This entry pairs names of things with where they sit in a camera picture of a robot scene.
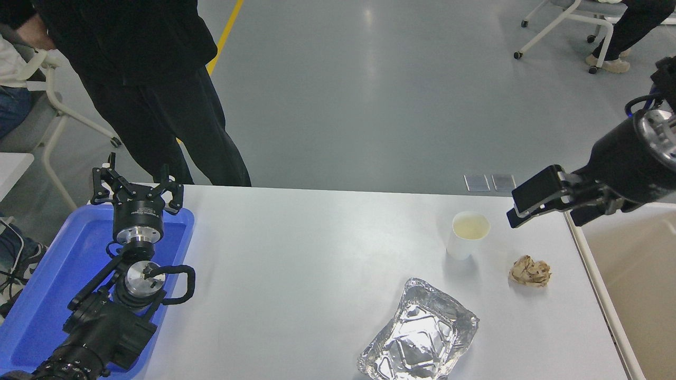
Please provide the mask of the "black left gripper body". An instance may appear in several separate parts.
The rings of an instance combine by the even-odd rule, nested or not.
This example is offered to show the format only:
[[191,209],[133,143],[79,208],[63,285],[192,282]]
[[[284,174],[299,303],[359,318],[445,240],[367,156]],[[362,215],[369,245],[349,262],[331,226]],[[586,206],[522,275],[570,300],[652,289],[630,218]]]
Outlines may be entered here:
[[113,231],[120,233],[133,227],[149,227],[163,232],[164,200],[160,195],[152,195],[152,187],[131,184],[130,188],[119,187],[114,190]]

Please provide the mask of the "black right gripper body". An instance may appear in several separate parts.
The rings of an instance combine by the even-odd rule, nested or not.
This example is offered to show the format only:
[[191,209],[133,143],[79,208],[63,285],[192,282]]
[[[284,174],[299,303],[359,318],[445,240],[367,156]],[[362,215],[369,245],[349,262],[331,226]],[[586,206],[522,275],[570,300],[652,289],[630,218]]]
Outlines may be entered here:
[[585,173],[616,195],[636,204],[647,204],[674,192],[675,174],[650,149],[639,132],[639,120],[628,118],[598,140]]

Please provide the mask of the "person's hand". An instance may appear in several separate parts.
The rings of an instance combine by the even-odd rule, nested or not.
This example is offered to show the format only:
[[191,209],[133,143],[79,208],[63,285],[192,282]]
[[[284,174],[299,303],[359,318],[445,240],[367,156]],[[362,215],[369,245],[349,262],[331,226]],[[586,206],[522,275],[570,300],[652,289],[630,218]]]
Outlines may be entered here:
[[48,28],[39,14],[34,14],[15,30],[19,37],[36,50],[57,50],[54,41],[49,36]]

